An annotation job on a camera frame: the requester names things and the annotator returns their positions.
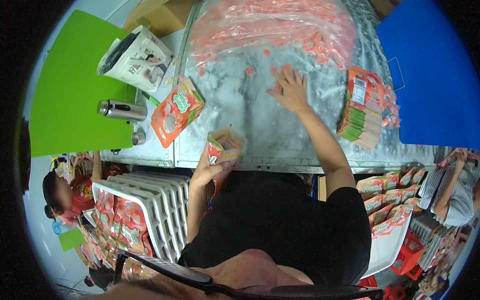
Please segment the blue and white striped shirt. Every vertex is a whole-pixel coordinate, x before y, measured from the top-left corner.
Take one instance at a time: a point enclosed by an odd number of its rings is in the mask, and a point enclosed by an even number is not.
[[[432,213],[433,207],[435,206],[435,202],[438,199],[438,196],[447,185],[447,182],[453,176],[455,171],[455,166],[450,166],[447,168],[438,168],[433,171],[428,172],[427,178],[423,182],[419,195],[421,197],[421,202],[418,206],[422,209],[427,209],[430,201],[432,201],[433,194],[437,189],[438,184],[440,186],[438,188],[437,195],[435,199],[433,199],[433,205],[430,209]],[[472,189],[477,183],[477,179],[479,178],[480,174],[478,171],[472,171],[468,168],[463,168],[458,176],[458,180],[453,187],[452,194],[449,200],[449,207],[448,212],[445,220],[442,220],[439,216],[435,218],[440,223],[446,226],[463,226],[472,219],[475,211],[473,209],[473,196],[472,196]]]

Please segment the eyeglass temple arm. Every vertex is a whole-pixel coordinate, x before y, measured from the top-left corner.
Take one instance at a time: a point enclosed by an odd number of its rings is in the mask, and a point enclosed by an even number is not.
[[[127,255],[120,254],[117,257],[117,263],[115,264],[115,276],[113,277],[113,284],[120,283],[121,280],[121,272],[123,270],[123,265],[125,264],[125,260],[128,258]]]

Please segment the metal cup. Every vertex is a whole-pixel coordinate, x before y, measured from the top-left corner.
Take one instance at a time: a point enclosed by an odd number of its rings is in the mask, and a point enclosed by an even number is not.
[[[143,132],[134,132],[132,134],[132,144],[134,146],[143,145],[145,143],[145,133]]]

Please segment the green mat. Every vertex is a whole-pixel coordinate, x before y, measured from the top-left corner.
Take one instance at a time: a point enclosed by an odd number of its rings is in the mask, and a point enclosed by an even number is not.
[[[32,157],[132,147],[133,127],[96,111],[99,100],[134,102],[134,87],[96,74],[111,43],[127,34],[85,12],[72,13],[38,79],[29,125]]]
[[[59,241],[63,252],[85,243],[85,238],[78,228],[59,234]]]

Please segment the table surface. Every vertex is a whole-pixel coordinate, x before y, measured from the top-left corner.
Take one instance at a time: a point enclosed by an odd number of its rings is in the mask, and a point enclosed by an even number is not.
[[[208,1],[194,5],[185,32],[176,32],[161,39],[174,49],[177,59],[168,71],[174,71],[173,77],[170,78],[171,73],[166,74],[168,84],[163,84],[165,88],[161,87],[154,93],[162,101],[171,91],[172,84],[176,84],[179,74],[191,77],[205,99],[200,117],[168,149],[163,149],[150,128],[154,106],[148,102],[149,117],[138,126],[146,132],[146,143],[122,149],[117,156],[110,151],[103,151],[102,159],[149,166],[195,168],[208,132],[231,124],[247,141],[237,169],[323,173],[302,124],[265,93],[275,83],[270,68],[289,63],[300,73],[307,74],[309,103],[338,140],[354,173],[378,173],[413,165],[428,167],[434,161],[442,160],[443,147],[402,144],[398,128],[382,129],[380,142],[371,151],[336,135],[344,105],[347,72],[338,70],[332,62],[326,65],[313,64],[306,54],[294,47],[271,47],[269,56],[263,54],[263,48],[245,47],[241,53],[220,56],[217,62],[207,65],[205,74],[200,76],[196,62],[189,57],[188,39],[192,24]],[[359,36],[354,64],[377,73],[384,83],[392,86],[387,59],[375,31],[378,18],[372,6],[368,0],[343,2],[352,15]],[[254,67],[255,74],[245,73],[248,66]]]

